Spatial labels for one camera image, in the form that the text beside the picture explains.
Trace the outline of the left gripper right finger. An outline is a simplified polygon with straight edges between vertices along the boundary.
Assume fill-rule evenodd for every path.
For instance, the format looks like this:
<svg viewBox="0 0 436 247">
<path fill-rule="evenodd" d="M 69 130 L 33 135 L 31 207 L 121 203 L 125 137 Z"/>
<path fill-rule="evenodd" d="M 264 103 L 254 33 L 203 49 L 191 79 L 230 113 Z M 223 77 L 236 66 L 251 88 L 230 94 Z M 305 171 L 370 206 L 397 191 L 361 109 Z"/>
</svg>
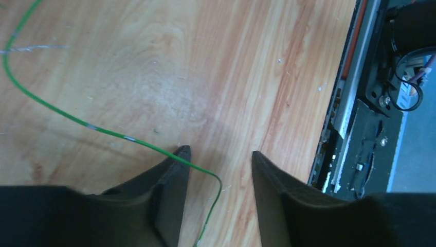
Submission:
<svg viewBox="0 0 436 247">
<path fill-rule="evenodd" d="M 435 246 L 434 193 L 376 193 L 355 201 L 328 196 L 251 158 L 262 246 Z"/>
</svg>

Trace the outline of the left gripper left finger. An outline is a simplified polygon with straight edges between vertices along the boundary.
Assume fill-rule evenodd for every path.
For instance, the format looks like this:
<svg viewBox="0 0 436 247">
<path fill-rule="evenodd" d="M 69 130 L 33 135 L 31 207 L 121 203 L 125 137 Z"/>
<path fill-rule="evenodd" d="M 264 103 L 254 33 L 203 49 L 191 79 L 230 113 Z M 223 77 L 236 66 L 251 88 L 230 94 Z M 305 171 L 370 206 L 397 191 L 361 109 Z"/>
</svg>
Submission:
<svg viewBox="0 0 436 247">
<path fill-rule="evenodd" d="M 191 148 L 99 195 L 2 186 L 1 246 L 177 246 Z"/>
</svg>

